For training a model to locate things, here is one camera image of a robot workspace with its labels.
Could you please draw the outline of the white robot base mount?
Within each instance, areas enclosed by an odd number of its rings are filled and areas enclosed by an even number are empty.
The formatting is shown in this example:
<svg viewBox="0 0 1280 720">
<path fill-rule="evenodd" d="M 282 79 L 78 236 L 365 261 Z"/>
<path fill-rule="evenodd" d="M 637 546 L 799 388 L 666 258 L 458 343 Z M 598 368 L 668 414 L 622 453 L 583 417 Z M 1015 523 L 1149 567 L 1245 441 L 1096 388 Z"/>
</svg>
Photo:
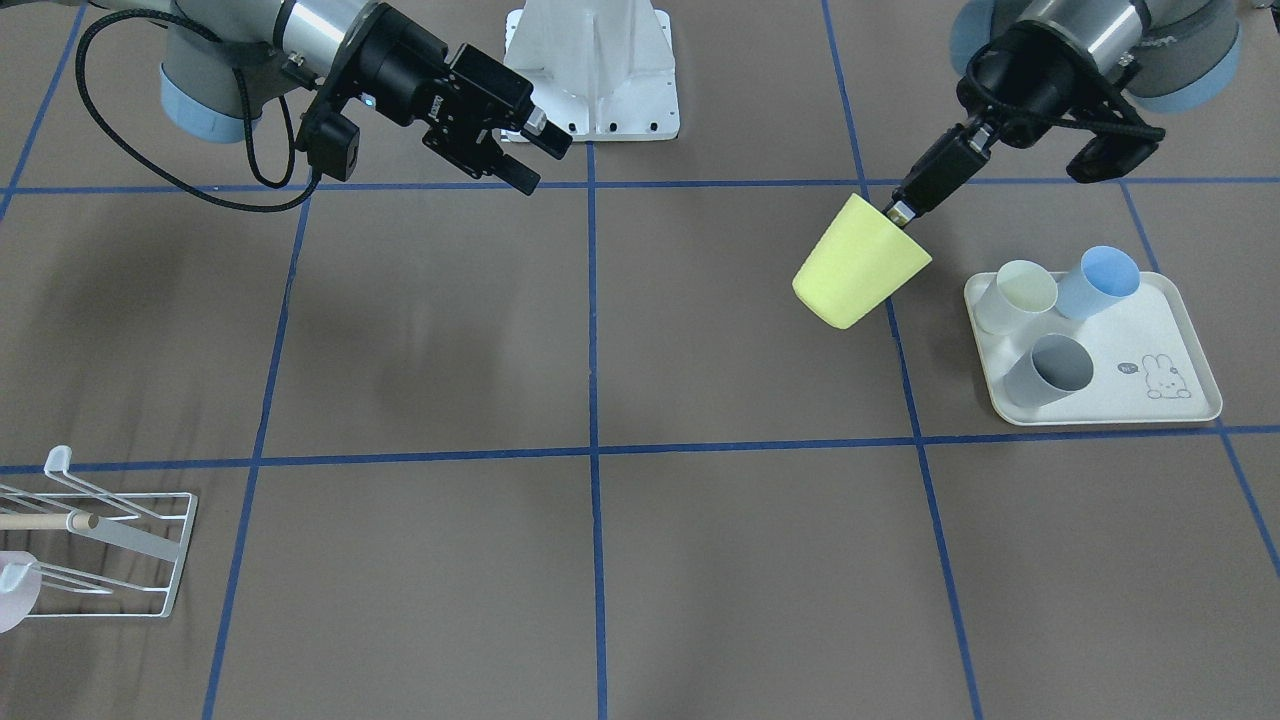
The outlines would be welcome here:
<svg viewBox="0 0 1280 720">
<path fill-rule="evenodd" d="M 678 137 L 671 18 L 650 1 L 526 1 L 504 32 L 503 63 L 575 143 Z"/>
</svg>

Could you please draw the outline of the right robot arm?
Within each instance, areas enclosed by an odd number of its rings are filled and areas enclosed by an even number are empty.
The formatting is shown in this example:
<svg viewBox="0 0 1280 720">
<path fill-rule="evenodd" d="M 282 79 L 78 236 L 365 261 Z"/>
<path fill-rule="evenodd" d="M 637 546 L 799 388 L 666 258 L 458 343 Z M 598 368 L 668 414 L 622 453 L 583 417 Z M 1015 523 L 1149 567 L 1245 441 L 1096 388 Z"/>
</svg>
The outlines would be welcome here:
<svg viewBox="0 0 1280 720">
<path fill-rule="evenodd" d="M 352 100 L 401 127 L 422 123 L 426 149 L 466 176 L 493 176 L 526 195 L 540 177 L 509 156 L 497 133 L 516 133 L 554 159 L 572 143 L 535 104 L 530 79 L 477 47 L 452 53 L 387 1 L 110 1 L 106 8 L 76 47 L 76 86 L 86 111 L 138 164 L 218 206 L 225 200 L 150 161 L 93 104 L 90 49 L 106 28 L 133 19 L 161 26 L 164 111 L 196 138 L 243 143 L 255 176 L 253 128 L 264 106 L 293 90 L 310 91 L 300 120 L 285 123 L 291 151 L 308 164 L 307 193 L 323 177 L 347 181 L 356 167 L 360 129 L 343 113 Z"/>
</svg>

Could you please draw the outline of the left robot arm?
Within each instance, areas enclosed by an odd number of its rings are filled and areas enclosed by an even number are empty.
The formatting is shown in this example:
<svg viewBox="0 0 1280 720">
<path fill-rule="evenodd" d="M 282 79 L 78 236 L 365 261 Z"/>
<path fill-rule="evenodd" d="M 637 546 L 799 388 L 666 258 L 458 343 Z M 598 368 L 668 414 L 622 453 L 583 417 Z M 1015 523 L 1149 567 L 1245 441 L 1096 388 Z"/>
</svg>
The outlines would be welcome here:
<svg viewBox="0 0 1280 720">
<path fill-rule="evenodd" d="M 884 214 L 909 225 L 970 181 L 995 145 L 1029 149 L 1053 128 L 1089 135 L 1068 164 L 1073 181 L 1121 178 L 1165 140 L 1144 111 L 1221 94 L 1242 42 L 1229 1 L 970 1 L 950 40 L 966 117 L 911 167 Z"/>
</svg>

